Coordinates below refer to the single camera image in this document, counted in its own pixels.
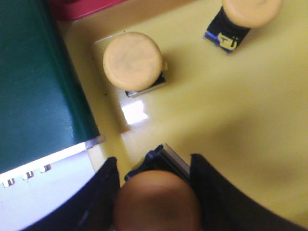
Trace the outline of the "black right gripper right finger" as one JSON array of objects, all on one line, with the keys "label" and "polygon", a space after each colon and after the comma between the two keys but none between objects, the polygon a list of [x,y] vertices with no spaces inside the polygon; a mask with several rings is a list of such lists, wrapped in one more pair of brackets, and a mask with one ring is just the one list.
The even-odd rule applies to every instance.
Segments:
[{"label": "black right gripper right finger", "polygon": [[190,183],[204,231],[303,231],[256,203],[224,178],[202,155],[191,155]]}]

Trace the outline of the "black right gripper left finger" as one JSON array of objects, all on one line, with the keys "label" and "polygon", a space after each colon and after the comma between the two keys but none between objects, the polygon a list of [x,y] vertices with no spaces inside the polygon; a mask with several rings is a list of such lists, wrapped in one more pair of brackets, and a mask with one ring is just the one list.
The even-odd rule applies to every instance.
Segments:
[{"label": "black right gripper left finger", "polygon": [[54,211],[25,231],[108,231],[120,188],[117,159],[109,157],[94,176]]}]

